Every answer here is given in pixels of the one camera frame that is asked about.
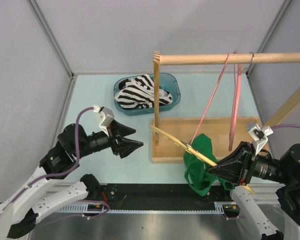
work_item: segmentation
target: wooden post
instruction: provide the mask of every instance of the wooden post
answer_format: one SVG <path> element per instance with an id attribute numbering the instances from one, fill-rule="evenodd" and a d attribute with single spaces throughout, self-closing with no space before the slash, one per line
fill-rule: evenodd
<path id="1" fill-rule="evenodd" d="M 276 111 L 276 113 L 264 124 L 273 127 L 282 123 L 295 109 L 300 106 L 300 87 L 289 99 Z"/>
<path id="2" fill-rule="evenodd" d="M 154 74 L 154 126 L 159 128 L 159 90 L 160 90 L 160 52 L 153 53 L 153 74 Z M 159 144 L 159 134 L 154 133 L 155 145 Z"/>
<path id="3" fill-rule="evenodd" d="M 159 55 L 160 65 L 225 64 L 228 54 Z M 251 64 L 252 53 L 231 54 L 228 64 Z M 255 53 L 254 64 L 300 63 L 300 52 Z"/>

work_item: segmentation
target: wooden tray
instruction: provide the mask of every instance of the wooden tray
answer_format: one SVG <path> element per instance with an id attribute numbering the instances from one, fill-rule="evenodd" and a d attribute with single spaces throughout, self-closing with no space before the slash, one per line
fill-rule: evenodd
<path id="1" fill-rule="evenodd" d="M 200 118 L 159 118 L 159 129 L 175 138 L 189 143 L 198 127 Z M 231 152 L 229 147 L 230 117 L 207 117 L 198 131 L 211 138 L 213 155 L 221 160 Z M 251 142 L 253 139 L 246 130 L 246 124 L 256 122 L 260 125 L 257 116 L 238 117 L 232 150 L 235 150 L 241 141 Z M 159 143 L 155 144 L 155 134 L 152 133 L 152 163 L 179 164 L 184 162 L 185 150 L 171 140 L 159 134 Z"/>

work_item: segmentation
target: green cloth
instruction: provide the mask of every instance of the green cloth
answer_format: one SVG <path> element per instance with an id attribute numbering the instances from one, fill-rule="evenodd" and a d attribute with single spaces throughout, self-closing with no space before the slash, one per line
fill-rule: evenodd
<path id="1" fill-rule="evenodd" d="M 205 155 L 207 158 L 214 161 L 215 163 L 218 162 L 216 157 L 213 155 L 211 139 L 205 134 L 197 136 L 192 143 L 192 147 L 199 153 Z M 219 180 L 221 185 L 226 190 L 232 190 L 235 188 L 235 186 L 232 183 L 220 177 L 207 173 L 207 168 L 210 165 L 205 162 L 202 162 L 196 156 L 185 152 L 183 160 L 187 167 L 184 177 L 189 186 L 200 196 L 205 196 L 209 192 L 215 180 Z"/>

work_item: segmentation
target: laundry basket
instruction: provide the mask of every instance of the laundry basket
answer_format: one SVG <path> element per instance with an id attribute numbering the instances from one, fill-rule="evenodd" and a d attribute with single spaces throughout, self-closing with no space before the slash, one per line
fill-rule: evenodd
<path id="1" fill-rule="evenodd" d="M 150 78 L 154 79 L 153 74 L 149 74 L 149 75 L 150 75 Z M 113 87 L 113 99 L 115 98 L 116 93 L 120 91 L 119 84 L 126 79 L 131 79 L 131 78 L 135 78 L 135 77 L 138 77 L 138 75 L 124 77 L 124 78 L 121 78 L 119 81 L 117 81 Z M 160 89 L 162 89 L 166 92 L 169 92 L 172 95 L 172 103 L 160 106 L 159 107 L 160 112 L 171 110 L 175 105 L 177 105 L 180 102 L 181 93 L 180 93 L 180 90 L 178 87 L 177 80 L 170 73 L 166 73 L 166 72 L 160 73 Z M 115 105 L 116 109 L 118 109 L 120 112 L 122 112 L 128 116 L 135 116 L 135 115 L 141 115 L 141 114 L 152 114 L 155 112 L 154 107 L 125 110 L 119 105 L 119 103 L 116 100 L 114 100 L 114 105 Z"/>

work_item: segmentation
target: black and white striped shirt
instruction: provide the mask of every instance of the black and white striped shirt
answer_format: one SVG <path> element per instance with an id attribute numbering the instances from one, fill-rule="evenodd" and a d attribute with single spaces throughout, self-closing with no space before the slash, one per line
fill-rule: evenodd
<path id="1" fill-rule="evenodd" d="M 126 79 L 121 85 L 121 90 L 116 93 L 114 99 L 125 110 L 153 108 L 155 106 L 155 83 L 149 74 Z M 173 102 L 173 96 L 162 89 L 159 90 L 159 105 L 167 105 Z"/>

